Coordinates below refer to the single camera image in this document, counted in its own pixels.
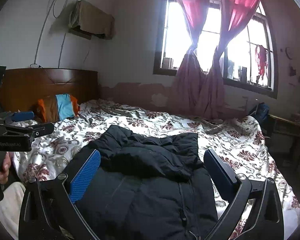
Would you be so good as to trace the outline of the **left hand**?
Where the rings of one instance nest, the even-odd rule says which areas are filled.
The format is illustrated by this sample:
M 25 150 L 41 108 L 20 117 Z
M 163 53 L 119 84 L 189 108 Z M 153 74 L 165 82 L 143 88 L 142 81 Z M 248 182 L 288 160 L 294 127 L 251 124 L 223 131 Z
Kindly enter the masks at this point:
M 9 169 L 11 166 L 11 157 L 6 152 L 5 158 L 2 162 L 2 168 L 0 169 L 0 184 L 5 185 L 8 182 Z

